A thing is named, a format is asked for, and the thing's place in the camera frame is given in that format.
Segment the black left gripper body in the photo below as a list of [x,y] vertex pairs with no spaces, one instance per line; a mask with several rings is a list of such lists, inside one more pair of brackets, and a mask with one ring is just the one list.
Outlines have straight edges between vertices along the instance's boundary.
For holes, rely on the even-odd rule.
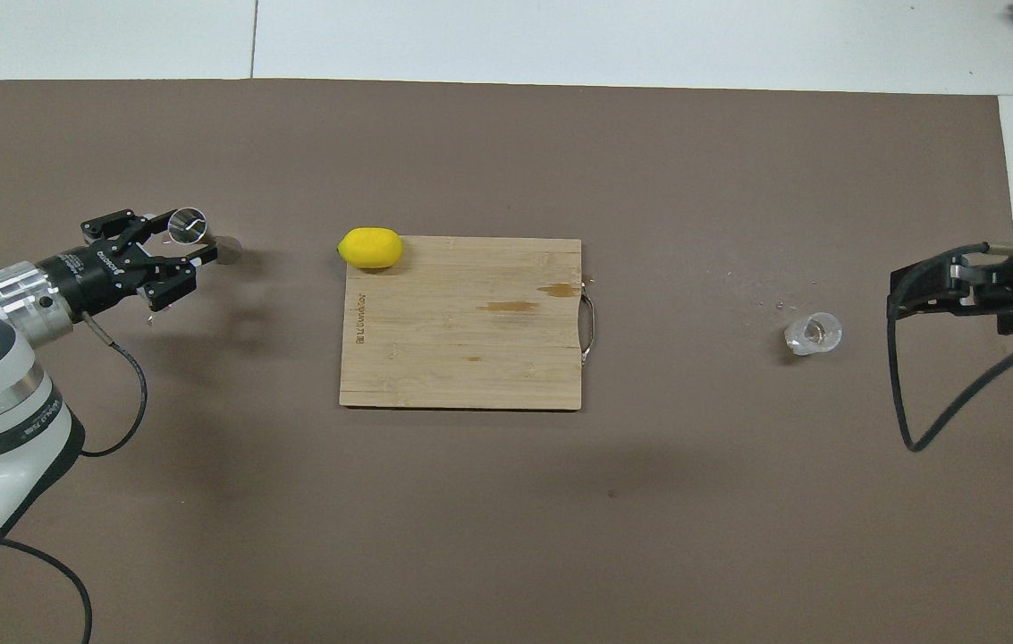
[[63,301],[71,319],[94,317],[134,296],[149,277],[152,257],[145,246],[101,238],[53,254],[35,264]]

